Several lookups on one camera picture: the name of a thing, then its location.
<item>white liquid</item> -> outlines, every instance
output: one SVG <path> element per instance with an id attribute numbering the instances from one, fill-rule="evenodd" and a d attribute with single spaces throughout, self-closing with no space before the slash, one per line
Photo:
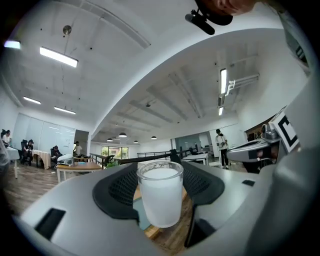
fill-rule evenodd
<path id="1" fill-rule="evenodd" d="M 165 179 L 178 172 L 171 168 L 149 170 L 143 176 L 151 179 Z M 141 180 L 140 191 L 146 217 L 149 222 L 159 228 L 168 228 L 176 224 L 180 218 L 182 205 L 181 176 L 166 180 Z"/>

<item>wooden floor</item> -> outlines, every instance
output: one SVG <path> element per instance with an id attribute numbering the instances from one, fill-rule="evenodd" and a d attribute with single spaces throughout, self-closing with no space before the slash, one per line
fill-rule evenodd
<path id="1" fill-rule="evenodd" d="M 8 184 L 4 189 L 9 206 L 15 215 L 20 215 L 29 205 L 58 184 L 57 173 L 52 173 L 52 169 L 37 168 L 35 163 L 32 163 L 32 166 L 18 163 L 18 168 L 18 178 L 15 179 L 14 165 L 10 165 Z M 239 163 L 230 163 L 229 170 L 247 172 Z M 67 179 L 77 175 L 79 174 L 67 173 Z M 186 196 L 182 202 L 179 222 L 172 227 L 160 229 L 160 232 L 152 238 L 153 242 L 168 255 L 175 255 L 185 250 L 184 243 L 191 217 L 192 201 Z"/>

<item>plastic cup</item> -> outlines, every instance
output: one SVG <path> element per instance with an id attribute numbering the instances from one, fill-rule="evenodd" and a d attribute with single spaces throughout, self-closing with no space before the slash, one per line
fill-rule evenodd
<path id="1" fill-rule="evenodd" d="M 143 207 L 149 222 L 168 228 L 179 221 L 184 168 L 176 162 L 159 161 L 137 170 Z"/>

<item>table leg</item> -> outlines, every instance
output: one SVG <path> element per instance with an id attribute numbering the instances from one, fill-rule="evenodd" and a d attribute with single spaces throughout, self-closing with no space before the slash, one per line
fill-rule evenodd
<path id="1" fill-rule="evenodd" d="M 59 169 L 56 170 L 56 174 L 58 176 L 58 183 L 60 183 L 61 180 L 60 180 L 60 170 Z"/>
<path id="2" fill-rule="evenodd" d="M 17 160 L 14 160 L 14 177 L 18 178 Z"/>

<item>window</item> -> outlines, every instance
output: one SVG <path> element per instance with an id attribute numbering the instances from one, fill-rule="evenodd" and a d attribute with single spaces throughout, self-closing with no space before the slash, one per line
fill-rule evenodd
<path id="1" fill-rule="evenodd" d="M 121 146 L 102 146 L 101 155 L 105 157 L 113 155 L 115 159 L 128 159 L 129 148 Z"/>

